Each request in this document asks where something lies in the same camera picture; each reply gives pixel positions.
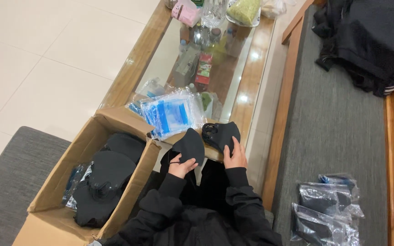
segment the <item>packaged black mask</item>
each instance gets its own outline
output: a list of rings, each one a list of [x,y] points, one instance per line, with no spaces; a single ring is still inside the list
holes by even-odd
[[[113,152],[100,151],[92,157],[92,173],[89,185],[92,189],[106,193],[120,189],[125,179],[131,175],[136,164],[127,156]]]
[[[79,226],[103,227],[118,205],[121,196],[121,190],[99,195],[90,188],[87,180],[81,181],[73,194],[77,202],[74,221]]]
[[[232,137],[235,137],[238,142],[241,141],[241,135],[235,122],[227,124],[207,123],[203,125],[201,136],[207,145],[217,149],[222,154],[224,146],[227,145],[231,156],[234,147]]]
[[[203,165],[205,159],[205,145],[201,140],[200,134],[192,128],[188,128],[187,133],[171,148],[172,151],[182,154],[180,162],[194,158],[199,166]]]
[[[115,133],[109,137],[103,150],[121,153],[130,158],[135,164],[139,162],[146,143],[128,133]]]

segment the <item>plastic wrap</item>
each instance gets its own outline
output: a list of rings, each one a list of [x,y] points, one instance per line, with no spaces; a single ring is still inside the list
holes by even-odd
[[[72,208],[73,210],[77,210],[77,202],[72,197],[75,191],[75,187],[80,181],[84,181],[86,177],[89,176],[89,174],[92,172],[91,165],[80,165],[75,169],[77,169],[77,179],[72,179],[71,181],[74,184],[74,188],[71,190],[70,196],[69,193],[65,194],[66,197],[69,197],[65,204],[67,207]]]
[[[160,141],[206,123],[201,95],[188,89],[144,99],[140,105],[145,121],[155,127],[151,137]]]
[[[299,185],[300,205],[334,218],[351,221],[351,192],[346,185],[305,182]]]
[[[238,0],[227,9],[227,14],[245,25],[252,26],[259,8],[260,0]]]
[[[161,86],[159,83],[160,79],[158,77],[147,80],[142,88],[133,95],[130,102],[126,104],[126,108],[142,116],[140,109],[140,101],[142,99],[165,95],[175,89],[168,84]]]
[[[287,4],[296,5],[294,0],[263,0],[261,14],[267,18],[275,19],[277,16],[287,13]]]
[[[361,210],[358,201],[360,199],[360,189],[357,186],[357,181],[348,173],[337,174],[319,174],[319,180],[325,184],[345,185],[351,192],[351,204],[347,210],[351,215],[364,218],[364,213]]]
[[[358,228],[349,221],[293,203],[293,234],[306,242],[321,246],[359,246]]]

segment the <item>cardboard box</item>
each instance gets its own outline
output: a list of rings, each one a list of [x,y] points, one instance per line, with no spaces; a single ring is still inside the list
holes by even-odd
[[[81,129],[51,171],[28,208],[29,215],[13,246],[85,246],[108,238],[127,220],[158,158],[160,147],[147,138],[153,126],[136,119],[122,108],[100,109]],[[62,197],[72,169],[91,160],[113,133],[128,132],[146,140],[147,145],[110,219],[101,228],[80,227],[75,212],[63,206]]]

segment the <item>red packet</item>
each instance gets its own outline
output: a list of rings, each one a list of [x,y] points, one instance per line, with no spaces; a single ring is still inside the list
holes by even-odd
[[[204,88],[204,91],[206,91],[209,86],[209,74],[211,72],[211,67],[212,55],[204,53],[200,54],[195,82],[199,83],[199,86]]]

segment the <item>person's left hand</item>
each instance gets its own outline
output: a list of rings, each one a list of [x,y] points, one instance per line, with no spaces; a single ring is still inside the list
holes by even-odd
[[[168,173],[171,173],[172,175],[183,179],[189,171],[193,170],[196,166],[198,166],[198,163],[195,163],[196,160],[194,158],[189,159],[182,164],[173,163],[179,162],[180,157],[182,157],[182,154],[178,154],[174,159],[170,161]]]

